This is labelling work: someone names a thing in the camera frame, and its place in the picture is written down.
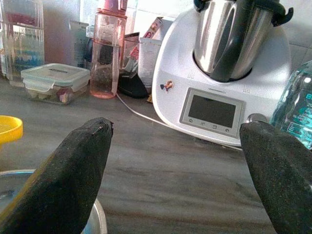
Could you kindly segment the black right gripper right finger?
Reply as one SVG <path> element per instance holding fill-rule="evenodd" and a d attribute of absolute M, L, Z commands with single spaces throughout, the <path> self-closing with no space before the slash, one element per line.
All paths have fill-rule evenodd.
<path fill-rule="evenodd" d="M 312 232 L 312 152 L 298 139 L 254 121 L 240 127 L 254 187 L 278 234 Z"/>

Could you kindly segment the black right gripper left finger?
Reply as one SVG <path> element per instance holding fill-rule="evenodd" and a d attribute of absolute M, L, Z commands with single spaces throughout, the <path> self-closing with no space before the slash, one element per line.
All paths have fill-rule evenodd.
<path fill-rule="evenodd" d="M 113 136 L 103 117 L 73 130 L 0 214 L 3 234 L 79 234 L 101 186 Z"/>

